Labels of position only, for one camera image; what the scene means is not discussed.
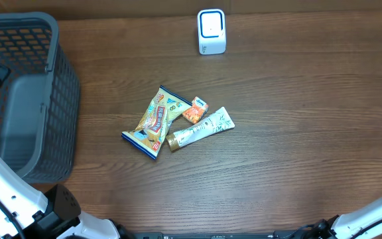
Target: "gold cap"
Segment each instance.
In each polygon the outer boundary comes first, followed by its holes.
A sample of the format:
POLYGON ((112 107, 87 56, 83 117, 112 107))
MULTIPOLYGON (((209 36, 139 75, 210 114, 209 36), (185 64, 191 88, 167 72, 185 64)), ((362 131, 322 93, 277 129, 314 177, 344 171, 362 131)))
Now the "gold cap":
POLYGON ((166 136, 167 142, 169 143, 170 150, 175 151, 179 148, 179 143, 175 138, 175 135, 172 133, 168 136, 166 136))

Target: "white tube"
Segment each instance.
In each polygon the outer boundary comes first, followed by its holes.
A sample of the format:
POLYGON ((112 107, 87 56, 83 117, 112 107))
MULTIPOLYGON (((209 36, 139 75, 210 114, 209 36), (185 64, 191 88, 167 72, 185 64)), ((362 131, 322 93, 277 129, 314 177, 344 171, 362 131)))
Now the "white tube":
POLYGON ((184 147, 204 137, 234 127, 235 124, 232 122, 225 108, 222 107, 188 129, 176 131, 166 136, 166 138, 169 142, 170 150, 174 151, 179 147, 184 147))

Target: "small candy packet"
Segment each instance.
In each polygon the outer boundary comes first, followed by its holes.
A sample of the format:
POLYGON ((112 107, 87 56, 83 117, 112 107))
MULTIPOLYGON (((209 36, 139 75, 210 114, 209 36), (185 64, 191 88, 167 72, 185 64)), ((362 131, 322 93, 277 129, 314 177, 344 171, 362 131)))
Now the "small candy packet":
POLYGON ((191 105, 160 86, 138 126, 133 131, 122 132, 122 138, 155 160, 173 120, 191 105))
POLYGON ((197 123, 209 110, 209 105, 199 97, 192 100, 191 108, 187 109, 182 115, 191 123, 197 123))

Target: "toothpaste tube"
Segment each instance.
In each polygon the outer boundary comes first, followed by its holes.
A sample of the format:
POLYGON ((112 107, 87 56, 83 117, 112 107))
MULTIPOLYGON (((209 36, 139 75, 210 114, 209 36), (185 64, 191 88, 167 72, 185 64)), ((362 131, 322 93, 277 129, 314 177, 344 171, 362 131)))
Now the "toothpaste tube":
POLYGON ((169 142, 170 150, 174 151, 179 147, 184 147, 185 145, 193 143, 204 137, 219 133, 223 130, 232 129, 234 127, 235 124, 232 122, 232 119, 229 117, 225 108, 222 107, 188 129, 176 131, 166 136, 166 138, 169 142))
POLYGON ((191 102, 160 86, 138 126, 133 131, 122 132, 122 138, 155 160, 170 125, 191 105, 191 102))
POLYGON ((209 110, 209 105, 199 97, 192 100, 191 108, 187 109, 182 115, 191 123, 196 124, 209 110))

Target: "gray plastic basket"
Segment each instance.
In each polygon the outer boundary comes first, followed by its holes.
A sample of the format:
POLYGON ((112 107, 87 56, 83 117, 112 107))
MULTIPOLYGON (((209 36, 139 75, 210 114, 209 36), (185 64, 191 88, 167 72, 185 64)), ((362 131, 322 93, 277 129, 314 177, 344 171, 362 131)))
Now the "gray plastic basket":
POLYGON ((66 179, 73 167, 80 86, 46 13, 0 14, 0 156, 28 183, 66 179))

